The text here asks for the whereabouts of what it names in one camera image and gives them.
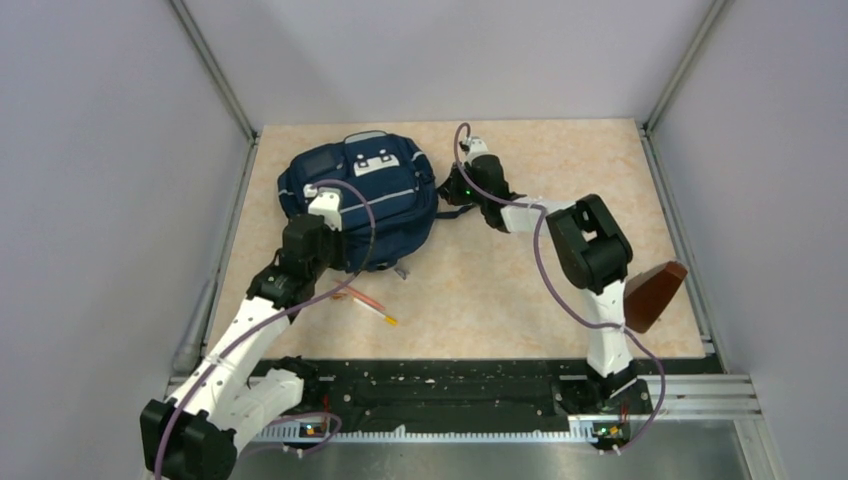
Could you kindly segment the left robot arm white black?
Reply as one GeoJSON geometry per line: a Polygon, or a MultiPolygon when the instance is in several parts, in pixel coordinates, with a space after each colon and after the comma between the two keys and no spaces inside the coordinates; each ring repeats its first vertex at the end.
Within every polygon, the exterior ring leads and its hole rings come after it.
{"type": "Polygon", "coordinates": [[[338,213],[298,215],[271,263],[251,281],[219,343],[164,400],[140,415],[146,468],[156,479],[226,479],[245,447],[292,408],[308,413],[320,386],[292,369],[249,378],[300,310],[320,301],[317,280],[342,251],[338,213]]]}

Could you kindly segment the navy blue backpack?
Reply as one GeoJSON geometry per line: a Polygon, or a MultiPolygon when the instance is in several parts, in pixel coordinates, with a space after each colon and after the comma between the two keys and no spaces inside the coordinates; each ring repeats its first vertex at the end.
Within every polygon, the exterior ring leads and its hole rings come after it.
{"type": "Polygon", "coordinates": [[[330,267],[354,273],[394,267],[427,241],[437,220],[455,219],[471,204],[438,211],[436,177],[426,154],[409,137],[381,130],[347,136],[296,155],[277,179],[278,199],[288,218],[306,214],[306,187],[321,180],[344,181],[367,200],[376,221],[370,245],[369,217],[362,202],[344,187],[339,213],[344,250],[330,267]]]}

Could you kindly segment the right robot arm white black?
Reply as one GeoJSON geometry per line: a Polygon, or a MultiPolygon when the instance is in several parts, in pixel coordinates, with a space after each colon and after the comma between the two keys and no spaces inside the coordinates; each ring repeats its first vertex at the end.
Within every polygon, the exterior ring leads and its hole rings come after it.
{"type": "Polygon", "coordinates": [[[595,194],[573,203],[524,198],[510,190],[500,160],[480,154],[455,161],[439,195],[449,204],[476,206],[487,225],[504,233],[532,235],[536,266],[544,267],[539,241],[551,238],[566,279],[586,300],[581,316],[560,295],[554,298],[589,330],[586,397],[600,412],[612,412],[636,381],[626,340],[624,287],[633,251],[604,201],[595,194]]]}

